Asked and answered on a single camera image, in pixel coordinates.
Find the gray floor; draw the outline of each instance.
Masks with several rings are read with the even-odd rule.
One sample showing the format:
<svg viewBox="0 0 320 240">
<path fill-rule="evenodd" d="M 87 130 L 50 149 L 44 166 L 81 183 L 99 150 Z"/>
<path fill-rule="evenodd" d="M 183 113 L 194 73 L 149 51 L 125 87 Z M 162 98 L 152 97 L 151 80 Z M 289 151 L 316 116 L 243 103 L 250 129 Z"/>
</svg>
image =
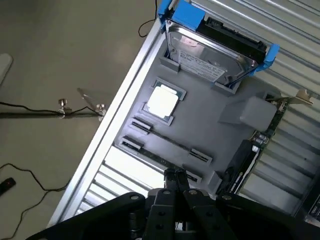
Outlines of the gray floor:
<svg viewBox="0 0 320 240">
<path fill-rule="evenodd" d="M 0 101 L 55 110 L 67 98 L 75 110 L 85 105 L 77 92 L 84 88 L 103 91 L 110 103 L 143 43 L 137 29 L 153 15 L 153 0 L 0 0 L 0 53 L 14 61 Z M 60 187 L 98 125 L 94 118 L 2 119 L 0 165 L 31 169 L 45 187 Z M 0 197 L 0 239 L 11 236 L 21 212 L 44 194 L 28 173 L 6 167 L 0 181 L 7 177 L 17 185 Z M 50 193 L 28 212 L 14 239 L 45 228 L 61 196 Z"/>
</svg>

